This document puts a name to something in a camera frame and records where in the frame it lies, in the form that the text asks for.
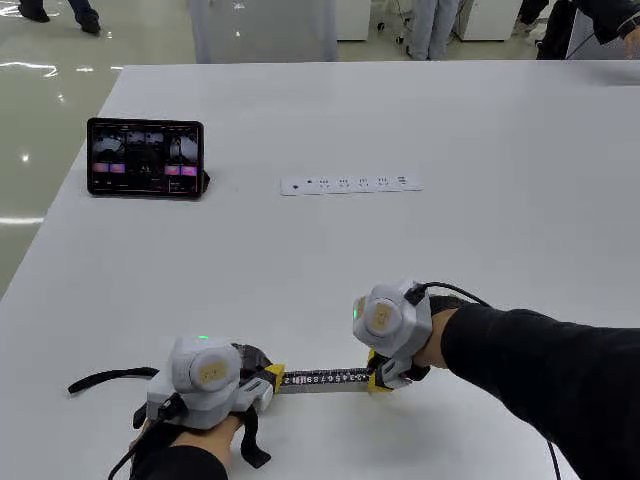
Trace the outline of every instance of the yellow label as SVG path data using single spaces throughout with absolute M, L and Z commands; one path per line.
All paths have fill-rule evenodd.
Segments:
M 209 365 L 204 365 L 200 367 L 200 371 L 198 372 L 200 383 L 203 385 L 205 383 L 213 382 L 214 380 L 220 380 L 226 376 L 227 362 L 225 362 L 224 360 L 210 363 Z
M 374 330 L 382 331 L 387 328 L 389 318 L 391 317 L 391 307 L 384 303 L 376 305 L 376 309 L 373 311 L 373 321 L 371 327 Z
M 360 297 L 360 300 L 358 300 L 358 306 L 356 308 L 356 318 L 360 318 L 362 316 L 362 312 L 364 310 L 364 297 Z

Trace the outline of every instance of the white table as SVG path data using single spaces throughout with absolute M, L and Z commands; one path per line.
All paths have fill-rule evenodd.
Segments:
M 125 69 L 101 114 L 204 122 L 216 182 L 200 203 L 94 199 L 79 153 L 0 304 L 0 478 L 105 478 L 146 382 L 65 387 L 161 366 L 182 333 L 292 368 L 362 364 L 351 306 L 377 282 L 637 326 L 639 80 L 635 62 Z M 279 195 L 286 175 L 377 171 L 426 188 Z M 273 461 L 236 454 L 234 478 L 553 478 L 533 429 L 442 371 L 387 396 L 276 398 L 260 440 Z

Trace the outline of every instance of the black sleeve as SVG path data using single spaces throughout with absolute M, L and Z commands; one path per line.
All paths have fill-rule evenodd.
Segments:
M 168 447 L 146 457 L 132 480 L 227 480 L 224 465 L 197 447 Z
M 638 0 L 574 0 L 580 10 L 607 30 L 618 28 L 640 12 Z
M 580 478 L 640 478 L 640 329 L 474 304 L 441 345 L 452 372 L 558 445 Z

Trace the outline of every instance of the tablet screen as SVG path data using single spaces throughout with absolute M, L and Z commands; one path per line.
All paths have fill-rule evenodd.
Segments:
M 198 122 L 92 119 L 87 134 L 91 193 L 202 193 Z

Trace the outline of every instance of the shiny floor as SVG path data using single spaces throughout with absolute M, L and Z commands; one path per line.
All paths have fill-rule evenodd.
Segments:
M 0 296 L 20 264 L 122 65 L 195 61 L 187 0 L 93 0 L 103 34 L 80 31 L 66 1 L 47 24 L 0 0 Z M 340 45 L 340 60 L 403 60 L 391 32 Z M 450 59 L 534 58 L 522 38 L 450 45 Z

